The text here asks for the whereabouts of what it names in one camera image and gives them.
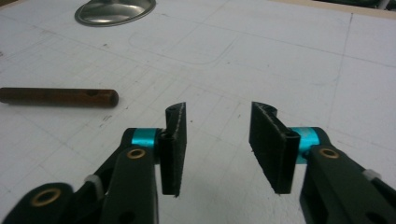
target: white table surface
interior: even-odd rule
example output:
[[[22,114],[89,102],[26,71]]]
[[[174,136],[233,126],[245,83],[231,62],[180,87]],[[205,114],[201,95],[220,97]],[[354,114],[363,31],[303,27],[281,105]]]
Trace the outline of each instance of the white table surface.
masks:
[[[79,188],[126,128],[163,128],[179,102],[189,143],[180,197],[160,193],[162,224],[304,223],[305,166],[291,195],[273,193],[248,144],[251,101],[275,106],[287,126],[323,128],[396,188],[395,20],[265,0],[158,0],[141,20],[92,28],[74,19],[84,3],[0,8],[0,87],[120,95],[114,109],[0,104],[1,219],[41,184]]]

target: cyan metal spacer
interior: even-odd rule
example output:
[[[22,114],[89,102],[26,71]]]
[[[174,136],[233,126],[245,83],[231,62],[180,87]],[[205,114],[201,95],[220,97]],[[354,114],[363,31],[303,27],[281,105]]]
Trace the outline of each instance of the cyan metal spacer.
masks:
[[[132,137],[132,144],[154,149],[156,135],[157,135],[157,129],[137,128],[134,130],[134,136]]]
[[[318,134],[313,128],[309,127],[297,127],[290,129],[297,132],[297,134],[301,136],[296,163],[306,164],[304,155],[309,152],[309,149],[311,149],[312,146],[320,144]]]

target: screw hole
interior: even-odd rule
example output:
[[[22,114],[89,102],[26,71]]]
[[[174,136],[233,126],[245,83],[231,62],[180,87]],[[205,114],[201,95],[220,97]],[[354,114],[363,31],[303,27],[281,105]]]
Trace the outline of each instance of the screw hole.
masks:
[[[331,149],[328,149],[328,148],[321,149],[320,154],[322,156],[330,158],[330,159],[337,159],[338,157],[340,157],[337,152],[335,152]]]
[[[145,155],[146,155],[146,151],[143,150],[143,149],[138,148],[138,149],[132,149],[131,151],[129,151],[128,154],[127,154],[127,157],[129,159],[134,160],[134,159],[142,158]]]
[[[132,211],[123,212],[119,216],[120,224],[132,224],[134,222],[134,213]]]
[[[366,213],[366,216],[370,219],[375,224],[387,224],[388,222],[381,217],[379,214],[374,213],[374,212],[368,212]]]
[[[31,205],[33,207],[41,207],[47,205],[49,203],[53,203],[61,196],[60,189],[45,189],[39,193],[32,199]]]

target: brown wooden rod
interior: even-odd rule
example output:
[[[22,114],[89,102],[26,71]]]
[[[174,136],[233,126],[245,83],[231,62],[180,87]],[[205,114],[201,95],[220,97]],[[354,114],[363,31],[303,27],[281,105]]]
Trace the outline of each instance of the brown wooden rod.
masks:
[[[10,105],[114,107],[119,102],[119,95],[113,90],[1,88],[0,102]]]

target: black rubber pad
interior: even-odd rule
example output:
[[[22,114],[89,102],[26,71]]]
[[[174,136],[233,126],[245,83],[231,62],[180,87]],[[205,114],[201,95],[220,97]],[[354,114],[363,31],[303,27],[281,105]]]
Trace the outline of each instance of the black rubber pad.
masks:
[[[166,131],[159,139],[163,194],[180,193],[187,145],[186,104],[171,105],[165,110]]]
[[[275,193],[290,193],[300,135],[276,117],[274,107],[253,102],[249,143]]]

